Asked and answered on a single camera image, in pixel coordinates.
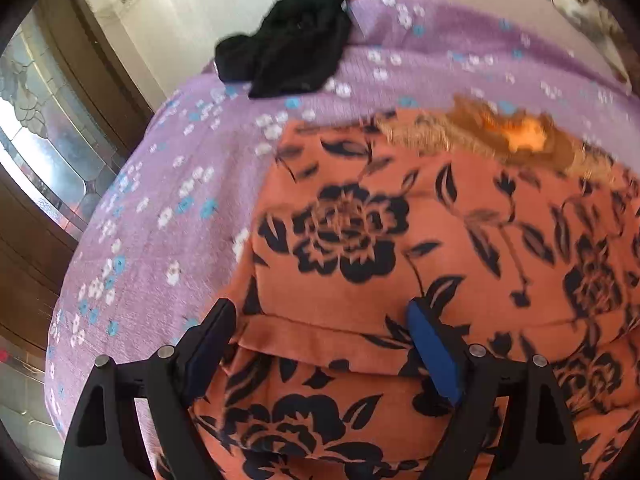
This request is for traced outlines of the orange black floral garment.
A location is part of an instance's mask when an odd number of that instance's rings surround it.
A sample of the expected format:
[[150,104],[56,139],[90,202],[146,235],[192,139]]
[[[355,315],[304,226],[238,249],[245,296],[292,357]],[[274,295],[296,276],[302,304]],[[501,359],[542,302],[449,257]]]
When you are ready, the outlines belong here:
[[583,479],[639,474],[639,176],[547,115],[394,110],[285,130],[238,244],[172,264],[236,324],[190,414],[227,479],[416,479],[454,416],[416,300],[541,359]]

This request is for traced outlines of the black crumpled cloth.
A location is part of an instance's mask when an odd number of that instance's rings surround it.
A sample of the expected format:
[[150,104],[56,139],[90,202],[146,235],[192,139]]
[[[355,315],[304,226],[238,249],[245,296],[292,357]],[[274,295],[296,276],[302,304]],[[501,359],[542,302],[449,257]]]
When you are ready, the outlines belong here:
[[253,35],[219,41],[215,65],[226,84],[248,82],[252,99],[320,90],[340,66],[352,33],[349,0],[278,0]]

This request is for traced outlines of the brown white patterned blanket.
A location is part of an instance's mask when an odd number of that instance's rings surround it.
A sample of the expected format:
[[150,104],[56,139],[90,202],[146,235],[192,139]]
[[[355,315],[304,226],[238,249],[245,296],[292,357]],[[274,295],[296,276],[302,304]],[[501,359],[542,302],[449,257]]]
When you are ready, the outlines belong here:
[[638,55],[626,32],[602,0],[552,0],[567,21],[585,35],[605,57],[615,78],[634,88]]

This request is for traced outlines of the purple floral bed sheet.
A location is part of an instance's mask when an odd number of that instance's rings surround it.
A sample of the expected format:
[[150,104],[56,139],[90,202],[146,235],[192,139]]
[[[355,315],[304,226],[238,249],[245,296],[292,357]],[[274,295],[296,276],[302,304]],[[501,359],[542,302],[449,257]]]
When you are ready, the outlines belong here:
[[173,344],[227,283],[287,122],[337,124],[377,110],[449,105],[546,110],[631,166],[639,101],[545,34],[445,0],[352,0],[354,32],[316,93],[252,100],[213,66],[181,86],[94,211],[49,328],[44,404],[66,434],[93,360]]

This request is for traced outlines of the brown wooden glass door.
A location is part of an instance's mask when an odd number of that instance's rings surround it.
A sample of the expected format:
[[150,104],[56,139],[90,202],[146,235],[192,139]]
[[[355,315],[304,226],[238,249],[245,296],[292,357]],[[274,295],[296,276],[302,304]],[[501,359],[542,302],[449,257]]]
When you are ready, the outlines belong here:
[[58,474],[49,324],[89,220],[151,116],[107,39],[108,0],[36,0],[1,55],[1,440]]

